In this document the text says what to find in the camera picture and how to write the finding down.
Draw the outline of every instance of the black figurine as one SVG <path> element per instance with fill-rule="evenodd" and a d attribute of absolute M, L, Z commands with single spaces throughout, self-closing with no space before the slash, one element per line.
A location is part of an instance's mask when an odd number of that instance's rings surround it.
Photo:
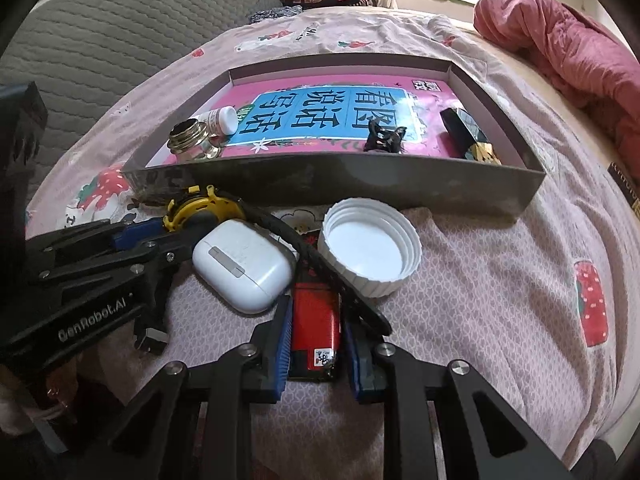
<path fill-rule="evenodd" d="M 364 144 L 364 151 L 382 150 L 383 152 L 400 153 L 405 133 L 404 126 L 399 126 L 395 130 L 387 130 L 380 126 L 379 119 L 372 119 L 369 121 L 369 137 Z"/>

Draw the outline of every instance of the pink blanket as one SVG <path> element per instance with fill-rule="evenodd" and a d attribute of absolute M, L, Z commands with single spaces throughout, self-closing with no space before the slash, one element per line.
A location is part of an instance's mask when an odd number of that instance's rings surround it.
<path fill-rule="evenodd" d="M 612 136 L 640 183 L 640 64 L 605 27 L 556 0 L 480 0 L 474 27 L 532 62 Z"/>

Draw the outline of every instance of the airpods case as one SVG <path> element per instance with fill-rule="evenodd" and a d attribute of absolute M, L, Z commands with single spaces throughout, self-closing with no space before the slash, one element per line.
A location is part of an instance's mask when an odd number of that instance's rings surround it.
<path fill-rule="evenodd" d="M 222 222 L 193 250 L 196 272 L 234 309 L 267 310 L 289 285 L 296 259 L 283 244 L 242 220 Z"/>

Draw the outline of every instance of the open box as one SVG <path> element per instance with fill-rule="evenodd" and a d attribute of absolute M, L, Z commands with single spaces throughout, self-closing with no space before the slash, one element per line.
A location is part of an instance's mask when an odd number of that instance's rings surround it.
<path fill-rule="evenodd" d="M 359 123 L 364 124 L 360 119 L 370 118 L 375 112 L 357 112 L 372 108 L 354 104 L 353 98 L 333 105 L 307 99 L 307 110 L 311 106 L 315 106 L 313 110 L 324 110 L 315 123 L 304 119 L 311 126 L 300 122 L 300 107 L 292 108 L 297 115 L 289 116 L 286 109 L 268 105 L 282 92 L 297 95 L 315 91 L 318 96 L 317 86 L 340 88 L 338 93 L 344 97 L 350 94 L 345 86 L 351 85 L 369 89 L 367 99 L 375 94 L 396 96 L 394 102 L 400 102 L 398 92 L 404 92 L 402 95 L 410 98 L 406 102 L 414 103 L 410 121 L 413 137 L 403 143 L 404 153 L 362 151 L 366 130 L 360 126 Z M 256 99 L 265 92 L 270 92 L 271 101 L 265 97 Z M 262 103 L 259 107 L 266 108 L 249 111 L 223 156 L 182 164 L 171 160 L 166 141 L 174 124 L 223 105 L 238 109 L 251 102 Z M 456 104 L 462 104 L 484 131 L 501 165 L 455 158 L 458 154 L 452 154 L 439 112 Z M 267 112 L 271 114 L 271 128 L 264 126 Z M 345 127 L 354 128 L 334 133 L 332 124 L 342 121 L 340 113 L 344 113 Z M 277 117 L 282 118 L 277 124 L 283 127 L 275 136 L 277 127 L 273 124 Z M 320 130 L 321 125 L 328 127 Z M 294 126 L 308 128 L 292 139 Z M 312 129 L 314 137 L 307 135 Z M 542 165 L 511 120 L 460 67 L 446 60 L 372 53 L 291 57 L 222 73 L 149 135 L 122 173 L 147 202 L 165 203 L 187 186 L 214 184 L 255 205 L 321 205 L 359 196 L 400 209 L 426 206 L 437 212 L 510 217 L 524 211 L 545 177 Z"/>

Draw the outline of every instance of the cardboard box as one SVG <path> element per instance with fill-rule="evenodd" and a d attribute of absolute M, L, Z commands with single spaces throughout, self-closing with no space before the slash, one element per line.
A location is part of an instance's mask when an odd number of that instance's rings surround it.
<path fill-rule="evenodd" d="M 155 165 L 174 124 L 216 107 L 231 89 L 273 79 L 313 79 L 318 74 L 336 76 L 336 81 L 363 74 L 387 80 L 410 77 L 416 89 L 421 80 L 444 81 L 484 131 L 502 164 L 414 155 L 410 150 L 401 154 L 280 150 L 273 154 L 275 148 L 268 153 L 258 147 L 249 155 Z M 372 53 L 291 57 L 222 73 L 151 134 L 122 172 L 146 202 L 165 203 L 187 186 L 214 184 L 261 206 L 331 204 L 356 196 L 398 209 L 426 206 L 434 212 L 512 218 L 529 205 L 545 177 L 540 161 L 511 120 L 460 67 L 446 60 Z"/>

